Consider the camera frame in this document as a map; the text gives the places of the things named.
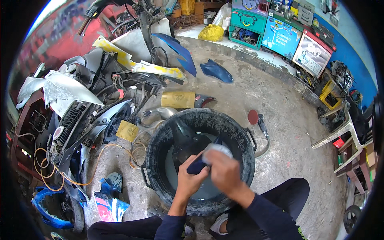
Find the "rear shock absorber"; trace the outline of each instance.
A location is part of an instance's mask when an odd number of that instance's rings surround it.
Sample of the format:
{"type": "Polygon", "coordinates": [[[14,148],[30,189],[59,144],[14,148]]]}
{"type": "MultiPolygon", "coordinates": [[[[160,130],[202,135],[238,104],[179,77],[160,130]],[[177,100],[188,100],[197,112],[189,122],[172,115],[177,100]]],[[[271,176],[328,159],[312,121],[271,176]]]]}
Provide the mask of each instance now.
{"type": "Polygon", "coordinates": [[[79,117],[81,116],[81,113],[85,110],[85,108],[86,107],[82,105],[79,109],[76,109],[76,107],[72,107],[68,111],[67,115],[64,117],[64,120],[62,122],[62,126],[64,126],[63,132],[56,139],[57,145],[61,147],[64,146],[74,125],[79,120],[79,117]]]}

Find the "wheel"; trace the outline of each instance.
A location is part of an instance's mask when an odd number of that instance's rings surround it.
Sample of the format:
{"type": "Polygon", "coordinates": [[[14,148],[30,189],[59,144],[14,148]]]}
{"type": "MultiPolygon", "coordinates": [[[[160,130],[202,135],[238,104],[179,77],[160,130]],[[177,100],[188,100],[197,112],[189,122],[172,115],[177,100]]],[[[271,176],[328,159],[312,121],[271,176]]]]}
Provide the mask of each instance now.
{"type": "Polygon", "coordinates": [[[65,216],[72,222],[74,233],[81,233],[84,228],[84,211],[80,203],[72,198],[69,194],[69,187],[64,184],[66,192],[66,201],[61,203],[61,208],[64,211],[65,216]]]}
{"type": "Polygon", "coordinates": [[[347,208],[344,213],[344,228],[346,232],[349,234],[352,232],[354,225],[356,224],[359,216],[361,214],[361,210],[358,206],[352,205],[347,208]]]}

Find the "red sanding disc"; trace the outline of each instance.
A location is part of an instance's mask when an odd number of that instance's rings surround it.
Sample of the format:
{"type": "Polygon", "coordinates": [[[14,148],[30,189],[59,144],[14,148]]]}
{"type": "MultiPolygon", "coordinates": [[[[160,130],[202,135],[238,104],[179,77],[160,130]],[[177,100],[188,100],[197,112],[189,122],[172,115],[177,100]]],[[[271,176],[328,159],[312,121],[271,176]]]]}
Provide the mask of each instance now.
{"type": "Polygon", "coordinates": [[[255,110],[250,110],[248,113],[248,121],[251,125],[255,125],[259,120],[259,114],[255,110]]]}

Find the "yellow crate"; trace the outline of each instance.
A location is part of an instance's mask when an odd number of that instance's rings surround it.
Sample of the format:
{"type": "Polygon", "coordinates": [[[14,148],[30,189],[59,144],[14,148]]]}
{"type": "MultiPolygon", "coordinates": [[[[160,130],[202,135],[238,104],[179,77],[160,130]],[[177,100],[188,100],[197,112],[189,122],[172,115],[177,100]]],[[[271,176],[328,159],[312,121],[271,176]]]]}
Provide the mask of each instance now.
{"type": "Polygon", "coordinates": [[[340,97],[340,89],[336,86],[336,84],[330,79],[328,83],[325,85],[323,90],[321,91],[319,99],[330,109],[333,110],[337,106],[341,104],[343,99],[340,97]],[[338,101],[335,105],[331,106],[330,102],[327,101],[327,96],[331,94],[338,101]]]}
{"type": "Polygon", "coordinates": [[[195,13],[195,0],[179,0],[182,15],[192,15],[195,13]]]}

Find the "handlebar grip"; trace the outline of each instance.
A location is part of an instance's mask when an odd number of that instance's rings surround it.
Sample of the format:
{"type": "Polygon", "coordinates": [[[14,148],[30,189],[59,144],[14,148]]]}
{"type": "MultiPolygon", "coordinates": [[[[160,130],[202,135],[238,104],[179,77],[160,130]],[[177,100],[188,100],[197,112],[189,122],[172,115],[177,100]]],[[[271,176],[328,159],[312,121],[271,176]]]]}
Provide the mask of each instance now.
{"type": "Polygon", "coordinates": [[[77,32],[77,35],[81,36],[83,34],[83,31],[90,20],[91,19],[88,17],[85,18],[84,22],[82,23],[81,27],[79,28],[79,31],[77,32]]]}

